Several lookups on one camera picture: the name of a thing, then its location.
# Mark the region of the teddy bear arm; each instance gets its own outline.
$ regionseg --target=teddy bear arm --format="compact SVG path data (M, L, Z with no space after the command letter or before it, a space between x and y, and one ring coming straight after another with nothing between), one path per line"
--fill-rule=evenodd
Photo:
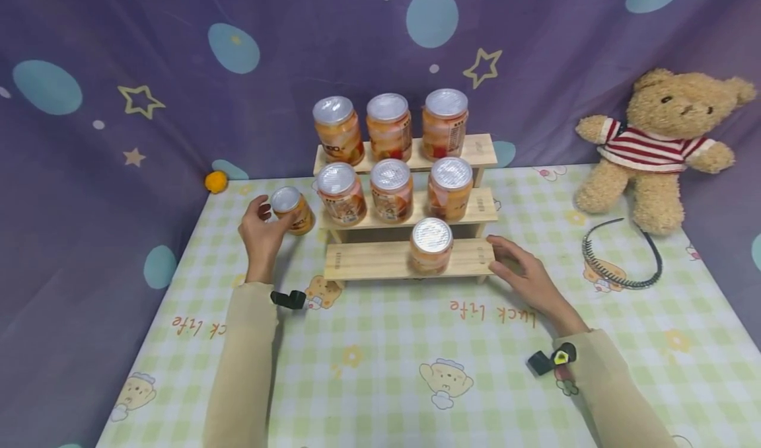
M579 133L585 141L589 141L595 144L605 144L604 137L602 136L602 126L605 124L607 116L602 114L595 114L595 116L587 116L579 121L576 125L576 132Z
M735 153L727 144L717 142L695 157L687 159L686 163L701 172L717 174L735 164Z

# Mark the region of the wrist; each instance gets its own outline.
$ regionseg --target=wrist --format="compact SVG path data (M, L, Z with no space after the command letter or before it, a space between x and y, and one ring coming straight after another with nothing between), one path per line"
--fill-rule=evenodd
M582 332L589 332L589 326L581 318L580 314L571 306L571 303L564 301L564 304L560 305L557 309L547 314L547 318L550 319L552 327L555 328L557 337L565 338L568 336L574 336L574 334L581 334Z
M271 284L274 268L274 257L249 254L248 270L246 271L246 283L259 282Z

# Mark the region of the checkered tablecloth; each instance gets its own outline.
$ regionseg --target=checkered tablecloth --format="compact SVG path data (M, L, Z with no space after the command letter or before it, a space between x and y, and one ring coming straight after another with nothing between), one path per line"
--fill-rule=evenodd
M589 169L487 171L482 186L499 208L487 232L545 261L590 326L614 339L680 446L761 446L761 355L685 234L657 239L665 273L650 289L606 286L585 268L585 231L626 217L594 234L597 256L632 279L655 271L629 203L604 217L574 210ZM425 177L416 174L416 188ZM209 197L132 367L134 397L115 402L99 447L200 447L227 302L246 267L236 226L251 198L286 184L321 208L311 178L232 182ZM569 375L537 379L526 368L551 336L505 283L350 282L341 292L314 278L325 243L314 229L287 236L281 249L280 291L309 288L315 299L311 309L282 313L270 447L595 446ZM436 368L453 381L424 378Z

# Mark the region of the beige sleeve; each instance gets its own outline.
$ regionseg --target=beige sleeve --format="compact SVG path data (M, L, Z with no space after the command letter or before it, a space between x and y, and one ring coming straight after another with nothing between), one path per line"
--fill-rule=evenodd
M676 447L605 331L555 339L555 348L564 342L576 347L576 362L569 369L595 421L601 448Z
M211 388L203 429L205 448L265 447L277 308L271 284L233 290L225 345Z

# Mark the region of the wooden step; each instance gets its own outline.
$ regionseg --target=wooden step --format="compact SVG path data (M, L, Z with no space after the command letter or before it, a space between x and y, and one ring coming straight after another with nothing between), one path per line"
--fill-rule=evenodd
M456 239L444 273L423 276L410 266L410 242L329 244L324 276L328 281L395 280L404 278L450 278L492 274L491 245L483 238Z
M420 137L412 140L412 157L407 161L407 165L414 172L430 170L431 166L433 166L433 162L426 159L422 154L422 141L423 139ZM465 159L474 168L495 166L497 155L494 152L494 145L491 143L491 134L466 134L465 146L462 148L462 156L460 157ZM317 155L314 160L315 176L327 163L325 150L322 149L322 146L317 146ZM366 174L370 172L374 164L375 160L370 148L370 141L366 141L365 158L359 164L356 164L354 169L357 171L357 174Z
M414 206L412 214L410 215L410 218L407 218L407 220L402 223L386 223L382 221L382 219L377 216L372 194L370 192L365 192L365 201L367 202L367 216L354 227L341 227L332 221L332 218L330 218L326 209L322 209L322 212L320 212L320 228L352 231L352 229L412 227L417 222L420 222L421 219L429 217L429 214L427 214L427 206L429 206L427 190L414 193L414 196L412 196L412 205ZM497 209L494 206L494 198L491 196L491 189L480 187L472 189L470 199L468 199L465 216L460 219L460 221L450 222L449 224L464 225L471 223L489 223L496 222L498 219Z

